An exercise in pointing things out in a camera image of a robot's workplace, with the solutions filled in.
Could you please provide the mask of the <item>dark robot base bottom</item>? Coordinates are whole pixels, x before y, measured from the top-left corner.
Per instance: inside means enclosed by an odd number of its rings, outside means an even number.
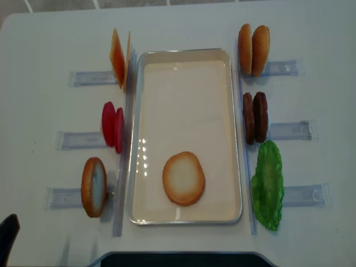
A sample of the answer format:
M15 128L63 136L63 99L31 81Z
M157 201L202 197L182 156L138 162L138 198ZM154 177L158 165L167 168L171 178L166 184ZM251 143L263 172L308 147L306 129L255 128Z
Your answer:
M256 252L114 252L108 253L90 266L275 266Z

